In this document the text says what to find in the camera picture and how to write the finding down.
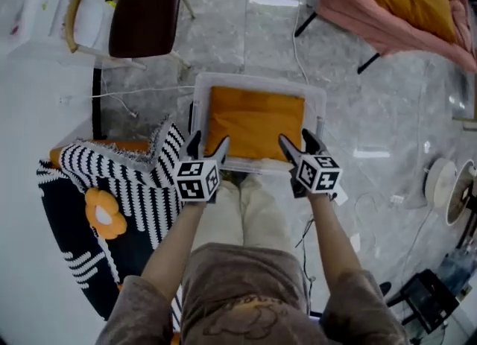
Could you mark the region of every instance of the orange flower cushion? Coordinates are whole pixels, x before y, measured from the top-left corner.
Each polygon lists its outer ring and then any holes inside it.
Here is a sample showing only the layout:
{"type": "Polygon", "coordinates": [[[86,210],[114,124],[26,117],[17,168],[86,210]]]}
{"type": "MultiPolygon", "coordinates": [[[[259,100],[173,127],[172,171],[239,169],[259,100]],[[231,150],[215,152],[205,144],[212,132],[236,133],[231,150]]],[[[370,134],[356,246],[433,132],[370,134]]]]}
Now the orange flower cushion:
{"type": "Polygon", "coordinates": [[[92,187],[88,189],[84,198],[86,200],[86,218],[101,237],[111,240],[126,232],[126,219],[119,211],[118,202],[110,193],[92,187]],[[109,222],[100,222],[98,213],[105,216],[109,222]]]}
{"type": "Polygon", "coordinates": [[[213,86],[204,153],[212,154],[230,136],[229,156],[286,161],[278,135],[301,148],[304,108],[305,100],[294,96],[213,86]]]}

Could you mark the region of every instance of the chair back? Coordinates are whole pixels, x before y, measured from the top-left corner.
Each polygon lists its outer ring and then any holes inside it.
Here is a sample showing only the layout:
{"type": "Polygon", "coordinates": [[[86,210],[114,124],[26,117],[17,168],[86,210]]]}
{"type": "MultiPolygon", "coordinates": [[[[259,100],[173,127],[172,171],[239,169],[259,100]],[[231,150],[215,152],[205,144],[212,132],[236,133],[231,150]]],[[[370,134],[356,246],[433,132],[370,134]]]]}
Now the chair back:
{"type": "Polygon", "coordinates": [[[75,42],[75,20],[81,0],[70,0],[65,16],[65,35],[69,50],[74,54],[79,45],[75,42]]]}

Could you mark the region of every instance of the dark brown seat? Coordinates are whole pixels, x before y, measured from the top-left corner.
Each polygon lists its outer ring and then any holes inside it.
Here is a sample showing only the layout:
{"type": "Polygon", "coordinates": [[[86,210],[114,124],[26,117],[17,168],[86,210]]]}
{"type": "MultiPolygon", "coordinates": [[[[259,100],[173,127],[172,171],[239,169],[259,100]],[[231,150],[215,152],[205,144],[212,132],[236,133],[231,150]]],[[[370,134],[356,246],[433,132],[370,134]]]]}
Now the dark brown seat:
{"type": "Polygon", "coordinates": [[[118,0],[111,24],[112,57],[169,54],[176,36],[180,0],[118,0]]]}

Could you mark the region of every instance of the orange pillow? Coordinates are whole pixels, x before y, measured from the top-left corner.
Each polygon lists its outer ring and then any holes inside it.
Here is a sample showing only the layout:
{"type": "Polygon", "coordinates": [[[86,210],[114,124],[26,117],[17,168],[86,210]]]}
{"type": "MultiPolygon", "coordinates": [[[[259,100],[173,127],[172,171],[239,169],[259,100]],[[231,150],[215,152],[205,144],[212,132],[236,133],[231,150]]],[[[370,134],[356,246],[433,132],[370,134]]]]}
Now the orange pillow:
{"type": "Polygon", "coordinates": [[[411,26],[448,43],[455,43],[455,26],[449,0],[374,0],[411,26]]]}
{"type": "Polygon", "coordinates": [[[230,136],[229,156],[286,161],[278,135],[301,148],[304,108],[304,99],[294,96],[213,86],[204,153],[212,154],[230,136]]]}

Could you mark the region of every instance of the pink armchair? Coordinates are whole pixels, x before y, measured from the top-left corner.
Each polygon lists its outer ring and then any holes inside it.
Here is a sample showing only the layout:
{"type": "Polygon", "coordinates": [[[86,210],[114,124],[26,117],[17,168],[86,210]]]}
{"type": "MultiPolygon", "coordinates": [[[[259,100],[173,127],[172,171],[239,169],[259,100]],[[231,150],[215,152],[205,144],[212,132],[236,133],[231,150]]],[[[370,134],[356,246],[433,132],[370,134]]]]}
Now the pink armchair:
{"type": "Polygon", "coordinates": [[[377,51],[358,68],[363,72],[379,56],[398,51],[421,50],[442,55],[467,71],[477,72],[476,53],[470,30],[470,9],[467,0],[450,0],[455,25],[456,44],[443,41],[428,32],[412,27],[390,14],[374,0],[320,0],[313,13],[295,36],[299,36],[319,13],[323,18],[362,37],[377,51]]]}

